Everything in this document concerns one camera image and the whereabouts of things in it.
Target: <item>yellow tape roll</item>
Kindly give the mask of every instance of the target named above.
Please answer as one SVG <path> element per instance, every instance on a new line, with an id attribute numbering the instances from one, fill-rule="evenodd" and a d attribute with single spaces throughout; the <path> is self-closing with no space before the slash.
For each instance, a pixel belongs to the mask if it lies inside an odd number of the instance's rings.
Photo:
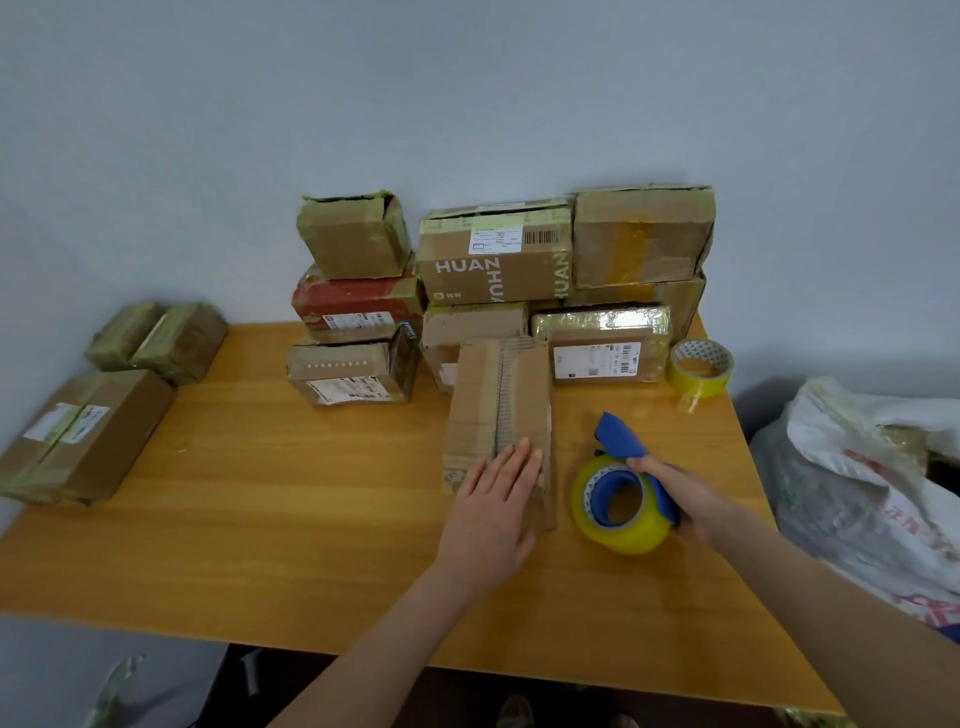
<path id="1" fill-rule="evenodd" d="M 684 371 L 682 362 L 698 359 L 709 362 L 714 376 L 699 376 Z M 727 389 L 733 372 L 733 354 L 722 344 L 709 339 L 684 339 L 670 352 L 666 363 L 666 381 L 682 397 L 701 400 L 716 397 Z"/>
<path id="2" fill-rule="evenodd" d="M 573 521 L 587 538 L 618 553 L 636 555 L 655 548 L 666 538 L 672 525 L 657 510 L 657 497 L 645 475 L 638 475 L 642 500 L 636 515 L 626 523 L 607 526 L 599 522 L 590 508 L 590 491 L 600 478 L 611 471 L 630 468 L 622 460 L 600 455 L 590 460 L 570 488 L 570 510 Z"/>

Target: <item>shipping sticker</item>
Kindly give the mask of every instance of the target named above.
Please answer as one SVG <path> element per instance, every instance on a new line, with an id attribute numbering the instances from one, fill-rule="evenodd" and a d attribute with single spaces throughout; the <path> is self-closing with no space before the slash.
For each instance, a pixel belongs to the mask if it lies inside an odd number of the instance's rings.
<path id="1" fill-rule="evenodd" d="M 56 442 L 79 411 L 80 406 L 77 404 L 57 402 L 52 410 L 44 413 L 30 429 L 23 433 L 23 437 L 40 443 Z"/>
<path id="2" fill-rule="evenodd" d="M 88 404 L 80 411 L 80 414 L 77 415 L 77 419 L 73 421 L 73 424 L 66 431 L 63 437 L 60 438 L 60 441 L 70 445 L 76 445 L 84 437 L 90 434 L 90 431 L 97 426 L 97 423 L 99 423 L 104 418 L 104 415 L 106 415 L 109 411 L 109 407 L 102 407 L 97 404 Z"/>
<path id="3" fill-rule="evenodd" d="M 447 387 L 452 387 L 457 381 L 457 365 L 441 364 L 440 381 L 443 382 Z"/>
<path id="4" fill-rule="evenodd" d="M 553 350 L 556 379 L 590 379 L 595 376 L 636 376 L 640 342 L 557 347 Z"/>
<path id="5" fill-rule="evenodd" d="M 519 253 L 523 247 L 523 215 L 478 215 L 470 221 L 470 255 Z"/>
<path id="6" fill-rule="evenodd" d="M 374 311 L 373 313 L 333 313 L 324 316 L 329 328 L 365 328 L 390 326 L 394 317 L 389 311 Z"/>
<path id="7" fill-rule="evenodd" d="M 345 401 L 390 401 L 390 393 L 375 376 L 344 376 L 339 379 L 313 379 L 306 384 L 320 396 L 323 404 Z"/>

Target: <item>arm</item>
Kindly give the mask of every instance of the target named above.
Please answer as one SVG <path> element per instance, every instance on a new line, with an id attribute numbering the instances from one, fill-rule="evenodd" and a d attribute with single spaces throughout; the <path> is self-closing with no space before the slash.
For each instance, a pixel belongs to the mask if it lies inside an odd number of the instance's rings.
<path id="1" fill-rule="evenodd" d="M 695 535 L 753 590 L 861 728 L 960 725 L 960 646 L 808 556 L 691 473 L 652 457 Z"/>
<path id="2" fill-rule="evenodd" d="M 467 473 L 437 558 L 387 616 L 337 658 L 271 728 L 387 728 L 430 657 L 470 605 L 520 568 L 533 550 L 523 508 L 543 456 L 524 438 Z"/>

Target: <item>stacked boxes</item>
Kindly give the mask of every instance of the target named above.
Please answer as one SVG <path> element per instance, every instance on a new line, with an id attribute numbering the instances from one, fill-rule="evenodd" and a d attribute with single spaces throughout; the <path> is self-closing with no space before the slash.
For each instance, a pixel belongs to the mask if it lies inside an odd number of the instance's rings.
<path id="1" fill-rule="evenodd" d="M 307 336 L 287 354 L 287 380 L 311 404 L 409 401 L 426 300 L 399 199 L 305 200 L 297 230 L 314 264 L 291 305 Z"/>

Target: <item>cardboard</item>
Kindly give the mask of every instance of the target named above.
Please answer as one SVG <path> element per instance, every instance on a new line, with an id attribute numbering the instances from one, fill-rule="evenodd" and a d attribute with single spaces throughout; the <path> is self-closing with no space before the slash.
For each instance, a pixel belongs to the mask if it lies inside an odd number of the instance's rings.
<path id="1" fill-rule="evenodd" d="M 509 339 L 527 330 L 526 303 L 430 306 L 423 320 L 420 350 L 437 389 L 453 394 L 460 345 L 467 339 Z"/>
<path id="2" fill-rule="evenodd" d="M 405 327 L 375 340 L 321 345 L 303 337 L 287 352 L 287 381 L 311 404 L 407 402 L 420 349 Z"/>
<path id="3" fill-rule="evenodd" d="M 27 503 L 109 498 L 175 396 L 153 372 L 68 379 L 0 456 L 0 495 Z"/>
<path id="4" fill-rule="evenodd" d="M 410 261 L 400 278 L 326 280 L 311 265 L 300 278 L 291 305 L 320 344 L 364 341 L 374 327 L 406 322 L 411 338 L 420 336 L 426 295 Z"/>
<path id="5" fill-rule="evenodd" d="M 130 357 L 163 315 L 159 303 L 131 303 L 117 311 L 106 326 L 93 335 L 84 356 L 101 372 L 132 369 Z"/>
<path id="6" fill-rule="evenodd" d="M 712 187 L 583 190 L 573 229 L 577 286 L 691 279 L 707 259 L 715 217 Z"/>
<path id="7" fill-rule="evenodd" d="M 530 331 L 549 342 L 558 381 L 660 381 L 670 354 L 666 306 L 544 312 L 530 320 Z"/>
<path id="8" fill-rule="evenodd" d="M 564 306 L 584 306 L 611 303 L 656 303 L 669 306 L 672 344 L 686 337 L 693 316 L 704 295 L 707 278 L 703 271 L 689 280 L 670 280 L 664 283 L 627 283 L 606 285 L 602 288 L 574 288 L 564 299 Z"/>
<path id="9" fill-rule="evenodd" d="M 556 528 L 552 396 L 545 342 L 529 336 L 464 342 L 446 424 L 444 490 L 456 493 L 477 460 L 493 459 L 528 437 L 533 449 L 543 450 L 543 469 L 525 519 L 535 528 Z"/>
<path id="10" fill-rule="evenodd" d="M 570 290 L 566 199 L 437 209 L 420 222 L 417 270 L 431 303 L 563 298 Z"/>
<path id="11" fill-rule="evenodd" d="M 304 197 L 297 232 L 327 280 L 397 278 L 410 257 L 400 200 L 381 189 L 356 197 Z"/>
<path id="12" fill-rule="evenodd" d="M 174 384 L 195 384 L 206 375 L 227 336 L 227 322 L 209 303 L 171 306 L 131 357 Z"/>

